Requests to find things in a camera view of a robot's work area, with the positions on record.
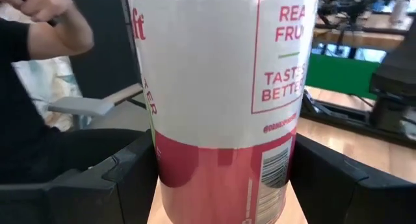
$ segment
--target human hand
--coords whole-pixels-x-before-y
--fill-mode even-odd
[[[73,6],[72,0],[5,0],[34,22],[45,22],[65,13]]]

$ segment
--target wooden table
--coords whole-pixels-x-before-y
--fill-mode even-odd
[[[336,24],[342,17],[329,16],[330,22]],[[378,29],[403,29],[408,30],[413,22],[413,17],[407,17],[406,21],[401,25],[391,25],[389,23],[389,15],[381,14],[368,14],[365,17],[359,19],[360,24],[364,27],[378,28]],[[321,19],[317,20],[317,23],[323,24]],[[336,44],[340,32],[337,30],[328,29],[316,29],[314,30],[313,37],[314,42],[325,44]],[[350,47],[362,47],[369,49],[379,49],[383,51],[390,51],[397,47],[403,40],[403,36],[392,34],[380,34],[380,33],[367,33],[367,32],[346,32],[343,38],[343,44]]]
[[[308,88],[308,90],[315,99],[368,110],[368,106],[362,101],[345,94],[317,88]],[[306,119],[300,119],[298,132],[360,162],[408,181],[416,182],[415,150]],[[160,187],[158,186],[150,212],[149,224],[171,224],[164,211],[161,196]],[[276,224],[307,224],[290,184],[287,190],[285,210]]]

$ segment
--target barcode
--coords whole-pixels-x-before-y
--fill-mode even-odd
[[[261,183],[259,186],[259,201],[257,205],[256,223],[268,224],[276,220],[276,216],[283,208],[284,186],[286,184],[287,167],[289,165],[289,149],[282,145],[279,153],[263,154],[263,165],[261,169]]]

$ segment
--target green line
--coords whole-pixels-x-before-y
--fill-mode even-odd
[[[300,52],[295,52],[295,53],[290,53],[290,54],[286,54],[286,55],[279,55],[279,58],[287,58],[290,56],[296,56],[299,55]]]

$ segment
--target black equipment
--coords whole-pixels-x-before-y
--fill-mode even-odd
[[[305,91],[301,116],[416,149],[416,131],[406,133],[403,124],[416,126],[414,119],[406,117],[416,106],[415,43],[416,23],[412,23],[404,41],[387,53],[372,75],[369,90],[378,96],[372,111],[316,101]]]
[[[385,33],[405,35],[406,30],[402,29],[379,29],[372,27],[363,27],[358,19],[365,12],[372,11],[371,8],[377,0],[321,0],[318,8],[318,16],[324,24],[317,23],[316,27],[320,29],[338,29],[341,31],[340,42],[342,43],[342,34],[344,31],[362,31],[369,33]],[[393,0],[382,0],[388,5]],[[329,15],[343,14],[345,18],[340,22],[333,24],[327,19]],[[372,14],[389,14],[388,12],[372,11]],[[414,12],[410,12],[409,16],[414,16]]]
[[[147,131],[92,169],[46,184],[0,186],[0,223],[147,223],[158,175],[151,139]],[[416,184],[299,134],[291,182],[309,224],[416,222]]]

